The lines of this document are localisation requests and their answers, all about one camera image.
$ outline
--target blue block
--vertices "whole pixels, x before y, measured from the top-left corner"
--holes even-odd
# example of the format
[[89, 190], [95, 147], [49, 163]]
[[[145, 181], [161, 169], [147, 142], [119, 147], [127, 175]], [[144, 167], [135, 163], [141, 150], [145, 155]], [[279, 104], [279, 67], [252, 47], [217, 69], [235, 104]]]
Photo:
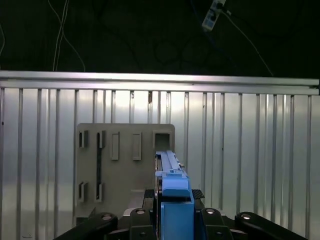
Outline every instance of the blue block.
[[156, 156], [162, 163], [162, 171], [155, 173], [162, 179], [162, 196], [175, 199], [161, 203], [161, 240], [193, 240], [195, 200], [190, 179], [172, 151], [159, 151]]

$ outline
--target corrugated metal wall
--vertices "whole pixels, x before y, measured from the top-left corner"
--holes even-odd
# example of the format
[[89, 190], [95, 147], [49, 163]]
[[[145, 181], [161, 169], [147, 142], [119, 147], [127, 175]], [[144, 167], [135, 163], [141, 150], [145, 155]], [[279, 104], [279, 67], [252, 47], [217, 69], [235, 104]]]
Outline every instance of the corrugated metal wall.
[[320, 237], [320, 96], [2, 88], [0, 99], [2, 240], [72, 227], [79, 123], [173, 124], [207, 206]]

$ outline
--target dark background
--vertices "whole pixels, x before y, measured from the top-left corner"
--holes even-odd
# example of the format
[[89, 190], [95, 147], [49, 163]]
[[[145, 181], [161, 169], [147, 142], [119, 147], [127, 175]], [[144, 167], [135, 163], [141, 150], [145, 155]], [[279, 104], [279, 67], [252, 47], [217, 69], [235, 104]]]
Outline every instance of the dark background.
[[[212, 1], [193, 2], [202, 22]], [[64, 3], [51, 0], [60, 18]], [[256, 32], [233, 18], [275, 77], [320, 77], [319, 0], [227, 0], [225, 6], [253, 26]], [[53, 70], [60, 23], [47, 0], [0, 0], [0, 22], [6, 39], [1, 69]], [[87, 72], [270, 77], [225, 16], [209, 33], [225, 54], [217, 50], [190, 0], [70, 0], [64, 32]], [[83, 71], [64, 40], [57, 70]]]

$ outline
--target power strip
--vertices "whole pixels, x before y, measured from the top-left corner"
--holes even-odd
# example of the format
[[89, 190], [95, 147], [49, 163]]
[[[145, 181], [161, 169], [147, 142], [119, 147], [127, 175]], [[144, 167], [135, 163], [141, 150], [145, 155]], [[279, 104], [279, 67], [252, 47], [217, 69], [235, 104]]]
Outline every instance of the power strip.
[[206, 13], [206, 16], [202, 22], [202, 27], [204, 28], [204, 30], [211, 32], [212, 29], [214, 28], [218, 17], [220, 15], [220, 12], [215, 11], [217, 9], [217, 4], [221, 3], [223, 5], [225, 5], [226, 0], [213, 0], [211, 7], [209, 8], [208, 12]]

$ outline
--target aluminum rail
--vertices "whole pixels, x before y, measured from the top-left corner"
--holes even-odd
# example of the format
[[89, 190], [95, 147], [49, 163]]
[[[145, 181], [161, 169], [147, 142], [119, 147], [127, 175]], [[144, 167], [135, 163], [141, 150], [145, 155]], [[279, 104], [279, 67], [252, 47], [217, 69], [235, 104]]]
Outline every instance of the aluminum rail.
[[46, 71], [0, 71], [0, 80], [53, 80], [53, 81], [123, 81], [157, 83], [203, 83], [223, 85], [264, 86], [319, 86], [319, 79], [208, 76], [139, 73], [95, 73], [95, 72], [46, 72]]
[[319, 95], [318, 79], [0, 71], [0, 88]]

